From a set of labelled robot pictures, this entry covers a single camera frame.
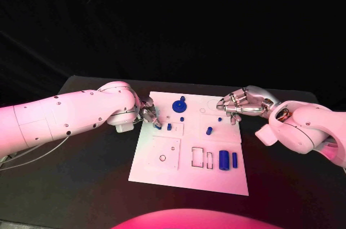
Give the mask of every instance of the black table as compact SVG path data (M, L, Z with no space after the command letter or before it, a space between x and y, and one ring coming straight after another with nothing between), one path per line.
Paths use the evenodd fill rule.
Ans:
M97 90L115 79L72 76L61 94ZM238 87L118 80L138 95L150 91L223 96ZM316 103L310 92L270 90L283 101ZM146 213L176 208L228 212L284 228L343 228L346 174L317 153L267 147L255 137L261 117L242 116L241 138L249 196L128 181L141 125L117 133L99 128L72 136L61 148L29 165L0 172L0 219L68 229L111 228ZM1 168L52 149L45 144Z

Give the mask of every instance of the white board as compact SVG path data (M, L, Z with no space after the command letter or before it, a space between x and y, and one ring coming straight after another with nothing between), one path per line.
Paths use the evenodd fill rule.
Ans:
M172 105L182 96L187 107L176 113ZM216 110L221 97L156 91L150 97L163 126L159 130L151 123L141 125L128 180L248 196L239 125L231 125L226 113ZM221 150L229 152L229 170L219 169ZM232 153L238 168L232 168Z

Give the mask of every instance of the robotic hand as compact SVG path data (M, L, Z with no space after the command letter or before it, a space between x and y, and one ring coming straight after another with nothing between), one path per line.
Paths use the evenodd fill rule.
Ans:
M268 124L255 132L267 146L280 141L301 154L316 150L346 168L346 112L301 101L280 102L267 90L252 85L228 94L216 109L231 116L232 125L242 120L239 114L268 119ZM336 143L326 141L329 136Z
M107 83L20 105L0 108L0 158L98 128L107 123L123 133L140 121L161 123L151 98L140 100L125 82Z

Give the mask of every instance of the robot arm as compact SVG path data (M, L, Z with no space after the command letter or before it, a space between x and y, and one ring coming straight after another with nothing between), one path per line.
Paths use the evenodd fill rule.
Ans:
M316 150L336 165L346 167L346 112L334 112L319 104L301 101L280 102L257 86L228 94L216 108L231 116L232 125L241 121L238 114L268 119L268 124L255 132L267 146L280 141L301 154ZM337 144L323 144L329 136Z
M98 90L76 91L3 107L0 158L98 128L105 121L115 126L118 133L127 132L148 113L151 120L146 121L161 127L156 113L140 101L130 85L121 81L110 82Z

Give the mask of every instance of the cable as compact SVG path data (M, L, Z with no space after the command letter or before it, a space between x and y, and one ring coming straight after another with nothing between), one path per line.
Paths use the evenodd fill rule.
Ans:
M36 160L39 160L42 157L45 157L45 156L63 144L63 142L68 140L68 138L69 138L69 136L65 138L65 140L61 142L61 144L59 144L46 154L43 154L42 156L39 156L36 159L27 161L27 162L23 163L23 164L19 164L19 165L14 165L14 166L7 167L7 168L4 168L4 169L0 169L0 171L4 171L4 170L7 170L7 169L16 168L16 167L19 167L19 166L23 166L23 165L35 162Z
M27 154L29 152L32 152L36 148L39 148L43 144L37 145L36 147L33 147L30 150L27 150L24 153L22 153L20 155L14 156L11 159L0 162L0 165L13 161L14 159L20 158L24 154Z

